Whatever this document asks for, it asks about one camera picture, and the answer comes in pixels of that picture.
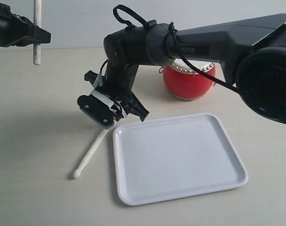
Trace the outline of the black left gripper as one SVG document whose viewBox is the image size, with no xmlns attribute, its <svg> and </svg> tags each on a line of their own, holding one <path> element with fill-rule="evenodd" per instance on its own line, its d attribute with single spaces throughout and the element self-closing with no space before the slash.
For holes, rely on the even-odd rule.
<svg viewBox="0 0 286 226">
<path fill-rule="evenodd" d="M 13 14 L 10 6 L 0 3 L 0 47 L 25 47 L 31 44 L 48 44 L 51 33 L 35 25 L 28 18 Z"/>
</svg>

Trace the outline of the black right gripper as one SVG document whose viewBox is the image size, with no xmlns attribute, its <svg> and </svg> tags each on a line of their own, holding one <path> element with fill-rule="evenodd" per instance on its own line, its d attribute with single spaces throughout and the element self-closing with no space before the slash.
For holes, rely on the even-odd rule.
<svg viewBox="0 0 286 226">
<path fill-rule="evenodd" d="M 132 86 L 138 71 L 138 64 L 114 65 L 106 61 L 106 72 L 99 91 L 113 101 L 121 101 L 125 113 L 138 116 L 144 121 L 149 111 L 132 92 Z"/>
</svg>

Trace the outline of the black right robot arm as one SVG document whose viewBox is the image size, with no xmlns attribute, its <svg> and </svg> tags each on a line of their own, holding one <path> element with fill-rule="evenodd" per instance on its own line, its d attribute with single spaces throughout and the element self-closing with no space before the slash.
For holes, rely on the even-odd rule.
<svg viewBox="0 0 286 226">
<path fill-rule="evenodd" d="M 166 66 L 176 58 L 221 65 L 223 85 L 257 114 L 286 124 L 286 13 L 176 30 L 150 21 L 128 24 L 104 39 L 108 58 L 103 92 L 128 94 L 139 65 Z"/>
</svg>

